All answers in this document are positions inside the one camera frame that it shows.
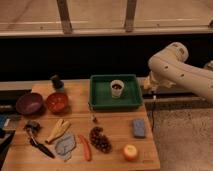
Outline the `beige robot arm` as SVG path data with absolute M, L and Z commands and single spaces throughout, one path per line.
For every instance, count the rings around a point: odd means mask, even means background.
M 150 73 L 143 82 L 144 88 L 156 91 L 160 86 L 171 88 L 177 84 L 213 104 L 213 71 L 185 64 L 188 56 L 180 42 L 154 54 L 148 61 Z

